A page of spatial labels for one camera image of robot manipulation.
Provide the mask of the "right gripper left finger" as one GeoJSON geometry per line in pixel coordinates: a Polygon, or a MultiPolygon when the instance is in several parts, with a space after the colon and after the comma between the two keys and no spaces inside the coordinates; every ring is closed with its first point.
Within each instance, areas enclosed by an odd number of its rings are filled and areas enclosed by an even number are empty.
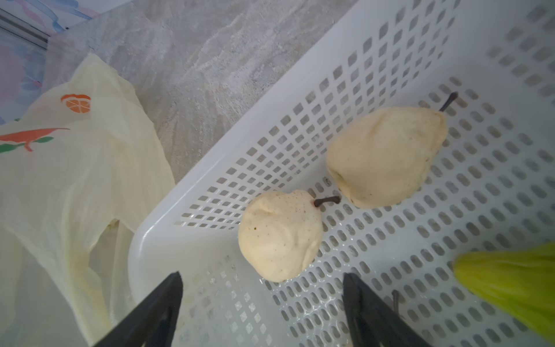
{"type": "Polygon", "coordinates": [[[180,273],[171,273],[95,346],[170,346],[183,290],[180,273]]]}

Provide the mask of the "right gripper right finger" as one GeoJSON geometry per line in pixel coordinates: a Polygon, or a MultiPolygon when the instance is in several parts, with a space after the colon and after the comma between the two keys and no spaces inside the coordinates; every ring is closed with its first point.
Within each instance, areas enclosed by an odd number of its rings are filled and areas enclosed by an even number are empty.
{"type": "Polygon", "coordinates": [[[343,303],[354,346],[430,347],[399,315],[400,293],[392,292],[393,304],[383,302],[360,277],[343,275],[343,303]]]}

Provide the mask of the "yellow plastic bag fruit print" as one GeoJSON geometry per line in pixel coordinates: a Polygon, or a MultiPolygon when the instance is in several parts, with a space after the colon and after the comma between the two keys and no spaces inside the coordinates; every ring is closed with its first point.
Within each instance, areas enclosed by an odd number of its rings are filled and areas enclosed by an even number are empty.
{"type": "Polygon", "coordinates": [[[132,84],[89,54],[1,126],[1,344],[92,346],[135,306],[134,233],[174,187],[132,84]]]}

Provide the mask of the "green pear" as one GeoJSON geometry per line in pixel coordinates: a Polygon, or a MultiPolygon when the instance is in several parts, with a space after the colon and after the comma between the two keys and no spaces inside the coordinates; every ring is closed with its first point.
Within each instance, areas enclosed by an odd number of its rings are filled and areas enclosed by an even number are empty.
{"type": "Polygon", "coordinates": [[[471,252],[455,260],[471,293],[554,342],[554,243],[522,251],[471,252]]]}

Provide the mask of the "beige pear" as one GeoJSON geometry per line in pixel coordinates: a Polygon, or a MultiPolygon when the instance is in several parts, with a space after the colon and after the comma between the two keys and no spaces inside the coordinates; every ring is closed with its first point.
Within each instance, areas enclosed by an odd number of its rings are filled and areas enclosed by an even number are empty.
{"type": "Polygon", "coordinates": [[[342,194],[357,208],[402,202],[426,180],[446,140],[445,110],[380,108],[355,120],[329,145],[326,165],[342,194]]]}
{"type": "Polygon", "coordinates": [[[309,192],[267,192],[244,211],[238,244],[244,258],[264,279],[280,283],[297,277],[314,261],[324,234],[322,213],[326,202],[341,197],[314,199],[309,192]]]}

